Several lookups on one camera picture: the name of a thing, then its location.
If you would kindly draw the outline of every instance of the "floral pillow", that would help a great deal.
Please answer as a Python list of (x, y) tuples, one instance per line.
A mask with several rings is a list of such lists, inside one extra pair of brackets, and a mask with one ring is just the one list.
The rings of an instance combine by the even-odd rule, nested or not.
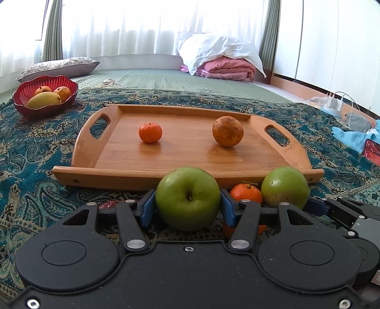
[(99, 61), (88, 57), (73, 57), (62, 60), (53, 60), (33, 64), (27, 67), (16, 78), (20, 83), (30, 81), (41, 75), (59, 76), (68, 78), (90, 74), (99, 64)]

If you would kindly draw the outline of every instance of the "bowl rim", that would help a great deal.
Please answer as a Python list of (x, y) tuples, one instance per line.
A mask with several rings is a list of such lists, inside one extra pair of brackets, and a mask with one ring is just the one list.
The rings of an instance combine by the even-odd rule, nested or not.
[[(48, 78), (51, 78), (51, 79), (56, 79), (56, 78), (58, 78), (58, 77), (64, 77), (64, 78), (70, 80), (71, 82), (73, 82), (73, 83), (76, 85), (76, 91), (75, 91), (74, 93), (72, 93), (71, 96), (70, 96), (65, 102), (62, 102), (61, 104), (46, 105), (46, 106), (42, 106), (42, 107), (40, 107), (40, 108), (36, 108), (36, 109), (29, 108), (29, 107), (27, 107), (27, 106), (24, 105), (24, 104), (17, 104), (17, 103), (15, 102), (15, 100), (14, 100), (14, 95), (15, 95), (16, 92), (19, 90), (19, 88), (20, 88), (20, 86), (21, 86), (22, 84), (24, 84), (24, 83), (30, 83), (30, 82), (32, 82), (32, 81), (35, 81), (35, 80), (37, 80), (37, 79), (39, 79), (39, 78), (43, 78), (43, 77), (48, 77)], [(12, 100), (13, 100), (13, 104), (14, 104), (15, 106), (25, 107), (25, 108), (27, 108), (28, 110), (40, 110), (40, 109), (45, 108), (45, 107), (48, 107), (48, 106), (60, 106), (60, 105), (62, 105), (62, 104), (67, 103), (67, 102), (68, 102), (73, 96), (76, 96), (76, 95), (78, 94), (78, 90), (79, 90), (78, 83), (75, 82), (75, 81), (73, 81), (73, 80), (71, 80), (70, 78), (68, 78), (68, 77), (65, 76), (65, 75), (57, 75), (57, 76), (40, 75), (40, 76), (37, 76), (36, 78), (34, 78), (34, 79), (32, 79), (32, 80), (24, 81), (23, 83), (21, 83), (21, 84), (17, 87), (16, 91), (13, 93), (13, 95), (12, 95)]]

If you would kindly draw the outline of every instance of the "white sheer curtain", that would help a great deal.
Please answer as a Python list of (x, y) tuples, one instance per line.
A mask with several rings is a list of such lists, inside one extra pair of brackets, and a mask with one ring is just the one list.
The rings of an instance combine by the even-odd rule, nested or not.
[(230, 35), (259, 50), (268, 1), (63, 0), (63, 55), (177, 55), (182, 31)]
[(40, 61), (46, 0), (4, 0), (0, 4), (0, 76)]

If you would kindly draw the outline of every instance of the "red bowl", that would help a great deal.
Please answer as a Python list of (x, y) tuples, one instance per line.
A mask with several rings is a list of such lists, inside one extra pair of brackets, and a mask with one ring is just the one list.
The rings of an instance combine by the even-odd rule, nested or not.
[[(26, 107), (26, 103), (33, 97), (39, 86), (49, 86), (52, 91), (66, 86), (71, 90), (71, 97), (59, 105), (48, 105), (36, 110)], [(68, 109), (78, 94), (78, 84), (66, 76), (39, 76), (31, 81), (23, 82), (13, 94), (13, 103), (17, 111), (28, 119), (42, 119), (55, 116)]]

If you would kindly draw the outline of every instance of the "folded bedding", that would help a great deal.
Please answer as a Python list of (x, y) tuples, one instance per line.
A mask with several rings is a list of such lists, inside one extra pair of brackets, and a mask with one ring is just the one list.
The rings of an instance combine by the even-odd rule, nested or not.
[[(183, 72), (189, 72), (186, 65), (180, 66), (180, 69)], [(197, 68), (195, 75), (224, 80), (244, 81), (249, 79), (253, 81), (255, 72), (256, 67), (244, 59), (232, 59), (221, 56), (202, 64)]]

